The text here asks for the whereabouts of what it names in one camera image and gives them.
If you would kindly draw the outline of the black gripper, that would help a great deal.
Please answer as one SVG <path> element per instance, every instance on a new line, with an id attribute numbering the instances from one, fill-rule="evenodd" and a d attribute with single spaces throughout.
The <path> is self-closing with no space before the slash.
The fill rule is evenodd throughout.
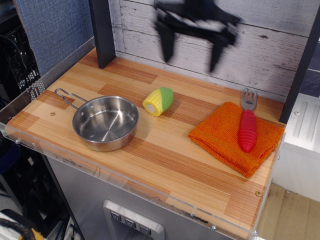
<path id="1" fill-rule="evenodd" d="M 156 0 L 154 7 L 164 61 L 168 63 L 173 56 L 176 33 L 200 38 L 213 43 L 210 72 L 215 70 L 223 49 L 234 44 L 242 21 L 214 0 Z"/>

